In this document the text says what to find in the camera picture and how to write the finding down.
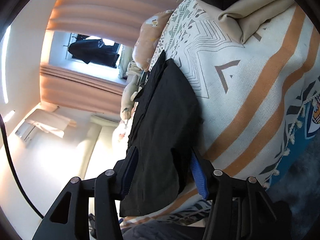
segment stuffed animal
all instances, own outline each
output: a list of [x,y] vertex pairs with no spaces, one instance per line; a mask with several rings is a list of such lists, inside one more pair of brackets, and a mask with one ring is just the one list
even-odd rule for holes
[[131,96],[134,92],[138,91],[138,75],[134,75],[131,82],[124,88],[121,98],[121,112],[120,117],[122,120],[128,120],[131,117],[131,111],[134,102],[131,101]]
[[168,10],[157,13],[142,24],[132,53],[132,58],[140,69],[148,70],[162,31],[173,12],[174,10]]

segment orange pillow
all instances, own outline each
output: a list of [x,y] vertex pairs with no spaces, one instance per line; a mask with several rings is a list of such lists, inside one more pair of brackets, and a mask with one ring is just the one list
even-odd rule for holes
[[173,12],[174,10],[168,10],[157,13],[142,24],[132,53],[132,58],[140,69],[148,70],[162,31]]

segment patterned blanket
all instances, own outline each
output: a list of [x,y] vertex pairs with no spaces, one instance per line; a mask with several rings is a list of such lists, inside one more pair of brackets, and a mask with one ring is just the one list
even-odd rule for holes
[[[297,5],[266,21],[243,45],[233,42],[196,3],[184,0],[169,19],[161,51],[173,58],[203,111],[198,150],[216,169],[269,187],[302,127],[305,105],[320,92],[320,35]],[[315,117],[312,131],[319,129]],[[193,182],[169,206],[125,218],[123,227],[181,212],[201,200]]]

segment hanging clothes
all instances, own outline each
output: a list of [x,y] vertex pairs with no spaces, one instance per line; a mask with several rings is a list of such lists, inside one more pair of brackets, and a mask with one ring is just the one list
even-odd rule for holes
[[136,146],[139,161],[120,216],[158,211],[186,185],[191,147],[195,146],[201,111],[188,80],[163,51],[137,94],[128,148]]
[[68,51],[84,63],[90,62],[115,67],[119,54],[112,51],[113,46],[104,45],[102,39],[80,40],[69,45]]

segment pink curtain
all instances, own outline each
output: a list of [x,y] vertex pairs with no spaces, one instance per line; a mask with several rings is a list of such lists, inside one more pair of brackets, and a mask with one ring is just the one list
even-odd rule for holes
[[142,23],[177,0],[57,0],[48,29],[93,35],[134,47]]
[[125,85],[61,67],[40,67],[41,101],[106,114],[120,114]]

